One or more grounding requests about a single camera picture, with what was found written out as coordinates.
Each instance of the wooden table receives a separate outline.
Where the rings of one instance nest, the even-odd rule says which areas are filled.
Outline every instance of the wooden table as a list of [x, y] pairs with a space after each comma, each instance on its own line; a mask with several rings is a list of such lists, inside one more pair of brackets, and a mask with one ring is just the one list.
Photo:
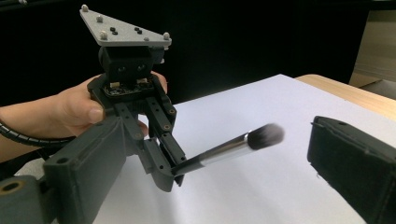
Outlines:
[[396, 120], [395, 100], [320, 75], [309, 74], [296, 79], [341, 97], [353, 104], [372, 110], [389, 119]]

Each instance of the makeup brush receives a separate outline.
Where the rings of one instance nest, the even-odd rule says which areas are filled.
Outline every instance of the makeup brush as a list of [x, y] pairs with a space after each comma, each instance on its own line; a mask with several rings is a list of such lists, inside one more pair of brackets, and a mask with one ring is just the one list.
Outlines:
[[271, 147], [282, 142], [283, 129], [277, 124], [266, 124], [254, 131], [244, 133], [217, 147], [209, 149], [189, 160], [183, 161], [174, 167], [172, 173], [175, 176], [184, 175], [188, 172], [203, 168], [215, 161], [242, 156], [265, 147]]

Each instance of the wrist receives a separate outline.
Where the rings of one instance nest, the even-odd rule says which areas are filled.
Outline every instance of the wrist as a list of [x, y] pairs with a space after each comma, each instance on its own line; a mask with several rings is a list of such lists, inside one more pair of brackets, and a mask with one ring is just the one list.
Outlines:
[[33, 138], [60, 138], [70, 133], [50, 116], [52, 96], [36, 101], [0, 107], [0, 121], [9, 129]]

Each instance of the finger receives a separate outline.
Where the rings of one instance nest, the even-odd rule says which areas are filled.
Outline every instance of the finger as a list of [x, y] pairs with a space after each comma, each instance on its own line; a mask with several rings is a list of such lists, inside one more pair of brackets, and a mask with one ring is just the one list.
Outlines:
[[142, 129], [143, 135], [146, 137], [149, 134], [148, 126], [140, 120], [137, 121], [137, 124]]
[[68, 104], [64, 109], [71, 118], [78, 118], [75, 125], [84, 123], [97, 123], [105, 117], [104, 109], [96, 101], [91, 99], [88, 92], [76, 91], [73, 95], [68, 96]]
[[158, 77], [161, 85], [163, 86], [163, 90], [165, 91], [165, 93], [168, 93], [168, 82], [166, 81], [166, 78], [163, 75], [154, 71], [151, 71], [151, 74]]

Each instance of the black device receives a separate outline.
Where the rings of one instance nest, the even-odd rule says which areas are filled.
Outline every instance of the black device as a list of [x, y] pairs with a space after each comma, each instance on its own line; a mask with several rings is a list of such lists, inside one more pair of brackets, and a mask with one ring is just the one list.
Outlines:
[[317, 116], [307, 158], [368, 224], [396, 223], [396, 148], [341, 120]]

